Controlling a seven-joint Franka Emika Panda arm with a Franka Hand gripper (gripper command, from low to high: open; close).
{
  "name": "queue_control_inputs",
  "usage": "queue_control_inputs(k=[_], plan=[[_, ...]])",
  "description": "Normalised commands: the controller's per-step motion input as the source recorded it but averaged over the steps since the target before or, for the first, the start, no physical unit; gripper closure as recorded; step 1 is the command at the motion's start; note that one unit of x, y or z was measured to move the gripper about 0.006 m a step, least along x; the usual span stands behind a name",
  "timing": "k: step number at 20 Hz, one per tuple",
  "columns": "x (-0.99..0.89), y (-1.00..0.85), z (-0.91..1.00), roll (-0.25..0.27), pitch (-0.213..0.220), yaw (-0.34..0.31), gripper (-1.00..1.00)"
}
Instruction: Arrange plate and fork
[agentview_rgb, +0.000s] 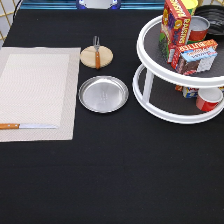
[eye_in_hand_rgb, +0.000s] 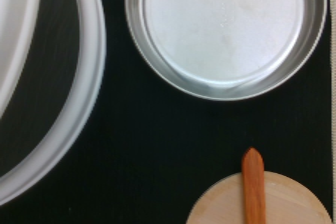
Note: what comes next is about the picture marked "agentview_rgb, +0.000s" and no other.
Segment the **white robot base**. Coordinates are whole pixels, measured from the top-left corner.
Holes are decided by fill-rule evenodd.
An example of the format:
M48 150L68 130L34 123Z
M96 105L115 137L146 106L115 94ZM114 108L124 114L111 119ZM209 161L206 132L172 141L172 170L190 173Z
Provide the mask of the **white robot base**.
M76 0L78 9L117 9L121 0Z

